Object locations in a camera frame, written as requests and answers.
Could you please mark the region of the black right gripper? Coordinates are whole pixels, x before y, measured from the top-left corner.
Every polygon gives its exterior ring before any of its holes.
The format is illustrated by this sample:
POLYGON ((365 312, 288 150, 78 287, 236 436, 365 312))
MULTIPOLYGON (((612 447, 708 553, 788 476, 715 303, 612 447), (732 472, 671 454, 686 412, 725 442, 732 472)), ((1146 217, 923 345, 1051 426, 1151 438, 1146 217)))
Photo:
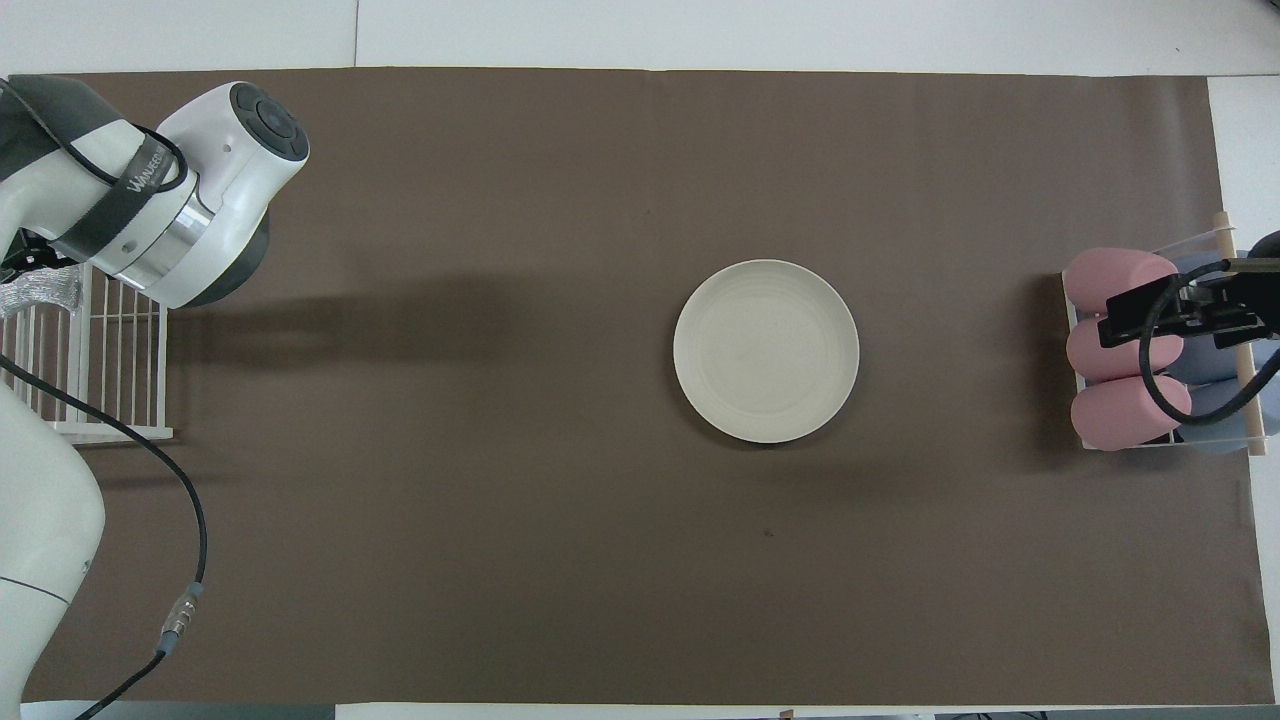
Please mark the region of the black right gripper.
POLYGON ((1254 340, 1276 340, 1279 333, 1279 260, 1233 258, 1198 266, 1180 275, 1185 288, 1160 310, 1153 323, 1146 318, 1160 292, 1124 292, 1107 299, 1100 322, 1100 343, 1114 348, 1138 341, 1146 327, 1153 337, 1176 334, 1181 300, 1192 306, 1185 337, 1212 334, 1219 348, 1254 340))

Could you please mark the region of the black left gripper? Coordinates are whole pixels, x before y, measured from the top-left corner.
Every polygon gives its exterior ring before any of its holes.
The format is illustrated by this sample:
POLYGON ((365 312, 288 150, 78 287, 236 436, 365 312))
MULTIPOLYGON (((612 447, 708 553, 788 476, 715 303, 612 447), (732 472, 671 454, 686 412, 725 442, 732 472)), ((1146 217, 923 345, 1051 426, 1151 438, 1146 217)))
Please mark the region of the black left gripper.
POLYGON ((78 264, 77 259, 61 254, 45 237, 32 231, 17 231, 3 249, 1 284, 10 284, 32 272, 60 270, 78 264))

